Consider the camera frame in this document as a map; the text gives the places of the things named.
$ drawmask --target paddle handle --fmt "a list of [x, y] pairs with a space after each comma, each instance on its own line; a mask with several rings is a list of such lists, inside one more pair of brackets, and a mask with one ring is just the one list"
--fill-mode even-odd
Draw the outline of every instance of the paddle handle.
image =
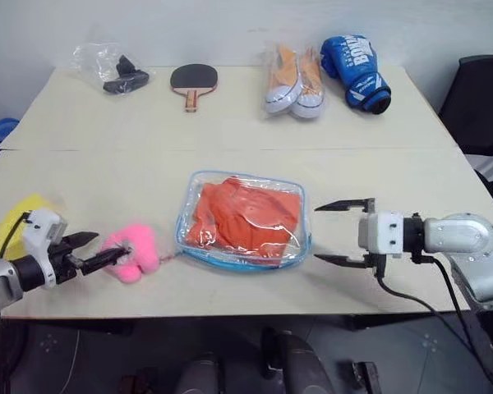
[[184, 105], [186, 112], [197, 111], [197, 90], [188, 90], [187, 101]]

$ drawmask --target yellow object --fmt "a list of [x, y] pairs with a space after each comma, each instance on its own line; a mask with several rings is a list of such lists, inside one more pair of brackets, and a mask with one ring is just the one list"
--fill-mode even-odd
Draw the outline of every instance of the yellow object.
[[[6, 218], [2, 223], [0, 223], [0, 249], [2, 248], [3, 242], [6, 240], [7, 234], [9, 234], [9, 231], [15, 225], [15, 222], [23, 214], [23, 212], [40, 208], [56, 210], [53, 204], [49, 203], [41, 196], [34, 194], [23, 199], [15, 206], [15, 208], [9, 211]], [[27, 254], [24, 249], [24, 244], [22, 243], [22, 232], [24, 231], [24, 227], [25, 223], [20, 223], [15, 231], [15, 234], [13, 234], [12, 238], [9, 240], [9, 245], [7, 246], [6, 253], [3, 256], [4, 259], [19, 259]]]

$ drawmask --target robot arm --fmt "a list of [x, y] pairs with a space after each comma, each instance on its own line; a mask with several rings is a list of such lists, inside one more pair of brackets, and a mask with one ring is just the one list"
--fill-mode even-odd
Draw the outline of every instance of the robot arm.
[[96, 232], [77, 232], [62, 236], [66, 222], [48, 209], [37, 209], [24, 215], [27, 226], [22, 234], [27, 255], [16, 260], [0, 259], [0, 311], [20, 300], [24, 292], [43, 286], [51, 289], [77, 275], [88, 275], [102, 267], [115, 264], [129, 253], [125, 248], [100, 252], [81, 260], [72, 251], [92, 241]]
[[366, 213], [359, 222], [358, 245], [368, 254], [362, 261], [331, 254], [316, 257], [344, 267], [374, 268], [381, 271], [376, 276], [383, 277], [388, 256], [409, 253], [414, 263], [431, 263], [433, 258], [422, 252], [442, 253], [493, 348], [493, 225], [471, 213], [422, 220], [417, 213], [409, 218], [398, 212], [375, 212], [374, 199], [338, 201], [317, 210], [345, 211], [354, 206]]

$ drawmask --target white wall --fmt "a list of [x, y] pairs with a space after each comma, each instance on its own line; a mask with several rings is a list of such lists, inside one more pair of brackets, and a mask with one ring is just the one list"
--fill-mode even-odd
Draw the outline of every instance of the white wall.
[[460, 57], [493, 53], [493, 0], [0, 0], [0, 117], [21, 117], [95, 24], [157, 66], [256, 64], [267, 40], [361, 33], [435, 108]]

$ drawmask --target pink plush toy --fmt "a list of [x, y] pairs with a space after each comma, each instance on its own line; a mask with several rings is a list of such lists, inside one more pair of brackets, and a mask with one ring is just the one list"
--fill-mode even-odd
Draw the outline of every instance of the pink plush toy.
[[102, 250], [120, 246], [127, 247], [131, 252], [122, 256], [115, 265], [105, 269], [121, 282], [137, 282], [142, 273], [153, 273], [159, 268], [159, 254], [151, 227], [142, 224], [124, 227], [108, 237], [102, 245]]

